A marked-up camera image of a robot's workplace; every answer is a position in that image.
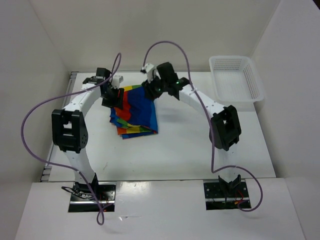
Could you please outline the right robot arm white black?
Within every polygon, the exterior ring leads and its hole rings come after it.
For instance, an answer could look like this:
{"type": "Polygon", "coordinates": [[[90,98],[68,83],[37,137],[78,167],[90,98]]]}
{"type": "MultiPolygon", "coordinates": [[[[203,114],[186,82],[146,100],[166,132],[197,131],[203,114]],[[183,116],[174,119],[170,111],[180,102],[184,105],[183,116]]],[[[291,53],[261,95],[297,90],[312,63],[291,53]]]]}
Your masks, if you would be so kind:
{"type": "Polygon", "coordinates": [[[242,133],[237,109],[233,105],[224,106],[197,90],[189,77],[178,77],[169,62],[157,66],[146,63],[140,71],[147,77],[142,86],[148,99],[154,101],[168,93],[207,117],[213,152],[218,154],[224,170],[218,174],[219,191],[225,198],[232,196],[241,182],[240,174],[234,169],[242,133]]]}

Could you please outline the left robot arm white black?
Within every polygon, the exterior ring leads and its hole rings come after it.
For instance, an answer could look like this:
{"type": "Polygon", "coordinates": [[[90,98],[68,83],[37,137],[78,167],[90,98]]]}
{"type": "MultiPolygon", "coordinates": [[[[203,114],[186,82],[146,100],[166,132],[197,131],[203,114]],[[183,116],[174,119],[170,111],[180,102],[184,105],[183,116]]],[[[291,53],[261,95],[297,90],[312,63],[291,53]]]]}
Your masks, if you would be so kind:
{"type": "Polygon", "coordinates": [[[51,114],[53,143],[64,152],[72,168],[75,168],[75,183],[64,190],[81,199],[94,200],[100,194],[97,174],[90,165],[86,146],[89,133],[85,117],[92,105],[102,99],[107,108],[123,107],[124,89],[120,87],[124,78],[121,75],[111,77],[106,68],[97,68],[96,74],[87,77],[76,95],[62,109],[51,114]]]}

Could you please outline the rainbow striped shorts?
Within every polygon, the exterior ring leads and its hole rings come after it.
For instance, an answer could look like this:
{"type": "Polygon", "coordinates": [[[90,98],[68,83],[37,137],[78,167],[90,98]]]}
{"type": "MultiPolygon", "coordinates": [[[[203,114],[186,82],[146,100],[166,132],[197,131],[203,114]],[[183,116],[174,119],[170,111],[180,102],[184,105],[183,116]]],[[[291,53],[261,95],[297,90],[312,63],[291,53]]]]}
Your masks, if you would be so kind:
{"type": "Polygon", "coordinates": [[[110,109],[109,122],[116,126],[117,134],[124,140],[158,133],[155,104],[145,97],[141,85],[124,88],[123,107],[110,109]]]}

